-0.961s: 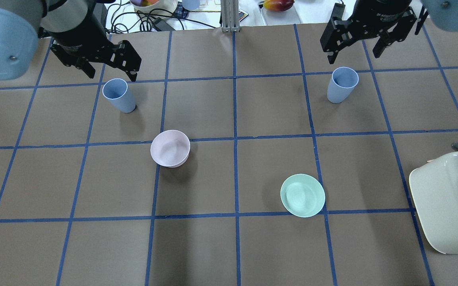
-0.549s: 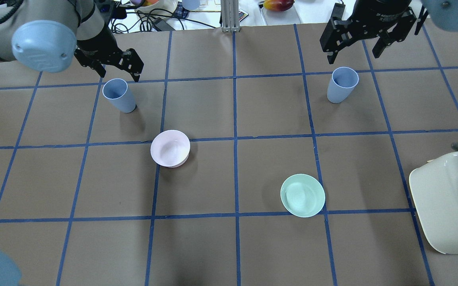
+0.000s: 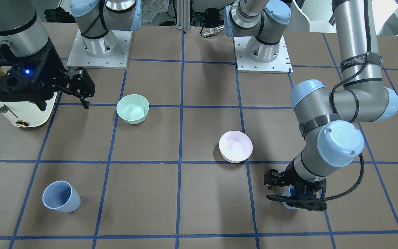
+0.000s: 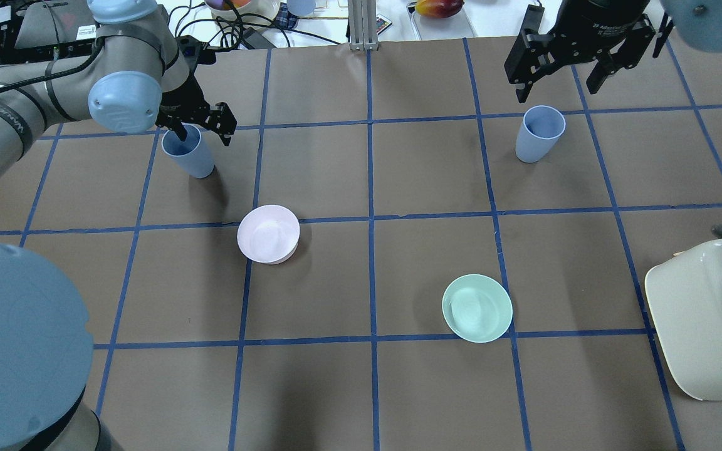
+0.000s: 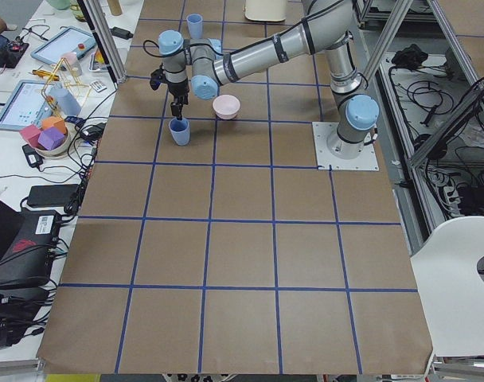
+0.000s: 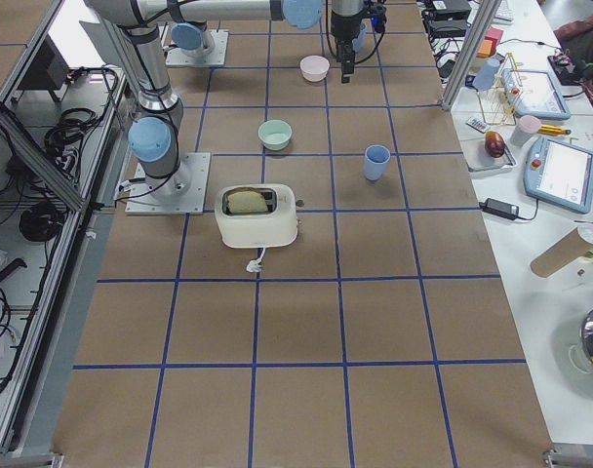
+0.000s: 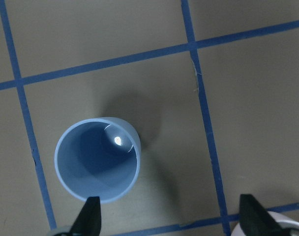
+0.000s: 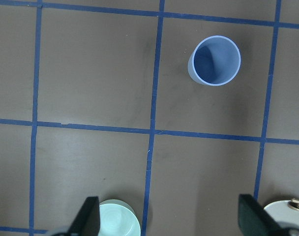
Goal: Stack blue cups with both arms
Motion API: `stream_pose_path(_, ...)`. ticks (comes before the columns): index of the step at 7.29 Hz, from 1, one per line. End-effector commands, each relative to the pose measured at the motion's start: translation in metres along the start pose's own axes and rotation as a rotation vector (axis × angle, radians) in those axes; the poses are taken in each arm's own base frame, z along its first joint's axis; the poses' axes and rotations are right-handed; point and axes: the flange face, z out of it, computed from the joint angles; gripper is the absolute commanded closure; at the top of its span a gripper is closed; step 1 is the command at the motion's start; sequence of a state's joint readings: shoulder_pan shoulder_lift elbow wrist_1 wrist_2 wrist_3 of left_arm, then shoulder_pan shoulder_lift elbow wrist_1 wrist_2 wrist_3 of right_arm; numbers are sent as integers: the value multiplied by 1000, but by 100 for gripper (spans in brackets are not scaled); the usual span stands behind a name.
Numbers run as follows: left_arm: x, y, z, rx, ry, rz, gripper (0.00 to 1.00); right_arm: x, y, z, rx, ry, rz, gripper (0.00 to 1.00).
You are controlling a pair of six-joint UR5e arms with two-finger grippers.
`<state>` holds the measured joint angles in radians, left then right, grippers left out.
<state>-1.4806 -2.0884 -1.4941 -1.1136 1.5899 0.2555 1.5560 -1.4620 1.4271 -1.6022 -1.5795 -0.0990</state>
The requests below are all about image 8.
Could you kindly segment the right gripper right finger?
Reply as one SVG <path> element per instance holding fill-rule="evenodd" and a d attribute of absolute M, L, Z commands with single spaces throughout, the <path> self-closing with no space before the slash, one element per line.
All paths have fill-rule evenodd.
<path fill-rule="evenodd" d="M 239 229 L 244 236 L 273 236 L 281 227 L 252 195 L 240 194 Z"/>

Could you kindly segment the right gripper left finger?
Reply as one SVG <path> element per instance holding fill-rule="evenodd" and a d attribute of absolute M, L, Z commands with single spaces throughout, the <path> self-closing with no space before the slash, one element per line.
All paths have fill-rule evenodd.
<path fill-rule="evenodd" d="M 68 229 L 69 236 L 97 236 L 100 231 L 99 198 L 87 197 Z"/>

